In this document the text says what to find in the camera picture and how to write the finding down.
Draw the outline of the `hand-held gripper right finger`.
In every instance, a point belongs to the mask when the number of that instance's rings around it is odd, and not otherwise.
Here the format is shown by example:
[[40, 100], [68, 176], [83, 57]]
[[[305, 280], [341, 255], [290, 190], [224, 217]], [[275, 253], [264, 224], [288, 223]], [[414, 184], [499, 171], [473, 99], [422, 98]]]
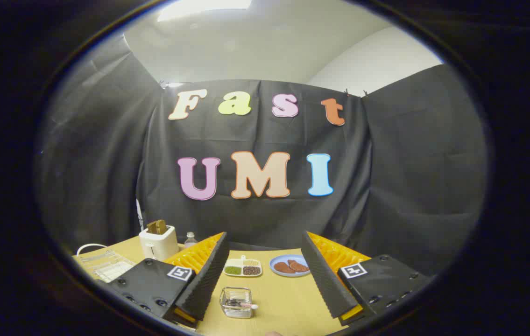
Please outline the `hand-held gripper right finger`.
[[308, 231], [301, 251], [331, 317], [343, 326], [392, 310], [431, 281], [394, 257], [368, 257]]

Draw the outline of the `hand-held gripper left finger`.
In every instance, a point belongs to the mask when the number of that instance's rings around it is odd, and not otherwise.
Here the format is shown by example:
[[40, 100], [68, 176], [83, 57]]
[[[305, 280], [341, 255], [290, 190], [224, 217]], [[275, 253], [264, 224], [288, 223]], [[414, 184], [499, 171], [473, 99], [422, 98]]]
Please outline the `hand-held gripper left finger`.
[[196, 327], [229, 256], [226, 232], [158, 261], [145, 258], [106, 283], [106, 290], [157, 318]]

